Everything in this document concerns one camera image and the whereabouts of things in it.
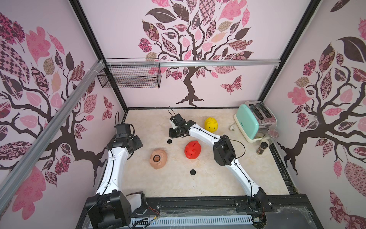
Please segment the black base frame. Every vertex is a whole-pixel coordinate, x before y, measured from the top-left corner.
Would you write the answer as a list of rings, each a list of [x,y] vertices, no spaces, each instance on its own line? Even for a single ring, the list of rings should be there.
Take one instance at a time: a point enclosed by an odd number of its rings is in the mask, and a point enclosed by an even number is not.
[[[146,210],[132,218],[250,215],[253,225],[189,226],[171,228],[320,229],[322,224],[305,194],[269,195],[270,206],[251,209],[248,196],[147,198]],[[84,206],[78,229],[93,229]]]

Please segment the mint green toaster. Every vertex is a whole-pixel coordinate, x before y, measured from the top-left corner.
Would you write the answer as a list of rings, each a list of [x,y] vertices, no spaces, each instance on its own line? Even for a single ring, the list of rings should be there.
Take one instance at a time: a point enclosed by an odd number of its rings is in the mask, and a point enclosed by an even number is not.
[[[249,143],[261,140],[268,130],[277,126],[276,117],[262,101],[245,102],[240,105],[234,120]]]

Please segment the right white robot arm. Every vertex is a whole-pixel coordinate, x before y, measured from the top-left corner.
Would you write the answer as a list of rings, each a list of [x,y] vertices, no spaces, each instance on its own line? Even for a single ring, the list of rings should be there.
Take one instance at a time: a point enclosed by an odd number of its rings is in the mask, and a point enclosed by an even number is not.
[[[171,120],[170,123],[172,125],[172,128],[169,129],[170,138],[179,138],[187,135],[201,140],[213,148],[215,162],[229,169],[238,179],[242,188],[249,196],[251,209],[258,211],[270,206],[270,201],[265,191],[250,178],[249,174],[241,166],[228,136],[209,133],[192,120],[181,123]]]

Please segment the glass spice jar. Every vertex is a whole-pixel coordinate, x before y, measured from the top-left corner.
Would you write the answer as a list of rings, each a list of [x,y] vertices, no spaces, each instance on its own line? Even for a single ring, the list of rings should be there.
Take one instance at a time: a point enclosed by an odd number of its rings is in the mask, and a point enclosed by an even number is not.
[[[277,139],[279,138],[279,132],[275,129],[270,129],[267,131],[265,136],[260,141],[259,147],[256,150],[258,155],[262,155],[263,152],[269,148]]]

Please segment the aluminium rail left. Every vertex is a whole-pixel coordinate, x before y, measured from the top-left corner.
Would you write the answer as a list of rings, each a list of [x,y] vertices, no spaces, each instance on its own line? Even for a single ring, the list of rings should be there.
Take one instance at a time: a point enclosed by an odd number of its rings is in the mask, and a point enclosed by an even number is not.
[[[4,212],[9,201],[15,195],[23,181],[27,178],[38,159],[46,150],[47,146],[53,140],[62,124],[74,109],[76,103],[82,98],[89,85],[95,79],[97,74],[105,67],[102,60],[96,61],[87,71],[76,89],[70,97],[63,103],[61,109],[55,114],[52,120],[40,136],[36,138],[30,146],[28,152],[16,164],[15,168],[6,177],[1,184],[1,212]]]

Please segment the peach piggy bank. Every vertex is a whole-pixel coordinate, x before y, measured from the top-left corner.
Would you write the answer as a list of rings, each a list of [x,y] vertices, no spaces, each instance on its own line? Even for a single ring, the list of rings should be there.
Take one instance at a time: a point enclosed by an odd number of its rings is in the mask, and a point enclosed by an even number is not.
[[[154,169],[161,169],[166,165],[167,153],[162,149],[156,149],[150,156],[149,163]]]

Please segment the red piggy bank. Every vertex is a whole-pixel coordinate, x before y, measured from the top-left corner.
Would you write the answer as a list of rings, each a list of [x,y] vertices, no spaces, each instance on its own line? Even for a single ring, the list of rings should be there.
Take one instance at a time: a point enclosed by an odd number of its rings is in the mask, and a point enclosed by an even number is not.
[[[191,141],[185,147],[185,156],[188,159],[197,159],[201,154],[202,147],[198,141]]]

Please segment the aluminium rail back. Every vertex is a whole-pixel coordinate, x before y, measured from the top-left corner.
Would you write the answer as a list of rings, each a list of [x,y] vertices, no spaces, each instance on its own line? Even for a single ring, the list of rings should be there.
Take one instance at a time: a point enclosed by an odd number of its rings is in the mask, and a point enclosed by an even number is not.
[[[217,60],[217,61],[167,61],[160,62],[161,67],[215,67],[215,66],[278,66],[281,60],[253,59],[253,60]]]

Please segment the aluminium rail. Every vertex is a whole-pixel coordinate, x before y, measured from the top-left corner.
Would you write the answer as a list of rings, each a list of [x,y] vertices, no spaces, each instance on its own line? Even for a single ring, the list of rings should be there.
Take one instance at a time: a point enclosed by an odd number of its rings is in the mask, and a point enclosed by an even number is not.
[[[15,195],[23,181],[27,178],[38,159],[46,150],[47,146],[53,140],[62,124],[74,109],[76,103],[82,98],[89,85],[95,79],[97,74],[105,67],[102,60],[96,61],[87,71],[76,89],[70,97],[63,103],[61,109],[55,114],[52,120],[40,136],[36,138],[30,146],[28,152],[16,164],[15,168],[6,177],[1,184],[1,212],[4,212],[9,201]]]
[[[253,59],[253,60],[217,60],[217,61],[167,61],[160,62],[161,67],[215,67],[215,66],[278,66],[281,60]]]

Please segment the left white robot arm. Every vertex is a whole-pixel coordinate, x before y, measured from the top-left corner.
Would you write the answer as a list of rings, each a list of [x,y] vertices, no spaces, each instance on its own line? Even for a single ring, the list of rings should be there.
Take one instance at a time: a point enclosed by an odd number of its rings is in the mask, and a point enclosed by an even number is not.
[[[128,158],[143,144],[139,136],[112,139],[107,145],[108,161],[95,196],[86,200],[85,207],[93,229],[116,229],[128,226],[132,214],[146,210],[142,191],[123,194],[120,181]]]

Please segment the yellow piggy bank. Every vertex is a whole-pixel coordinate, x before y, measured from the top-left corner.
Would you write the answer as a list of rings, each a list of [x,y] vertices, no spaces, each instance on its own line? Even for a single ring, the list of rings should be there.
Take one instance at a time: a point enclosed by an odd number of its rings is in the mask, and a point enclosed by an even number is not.
[[[214,133],[218,130],[218,123],[216,119],[209,117],[205,120],[205,130]]]

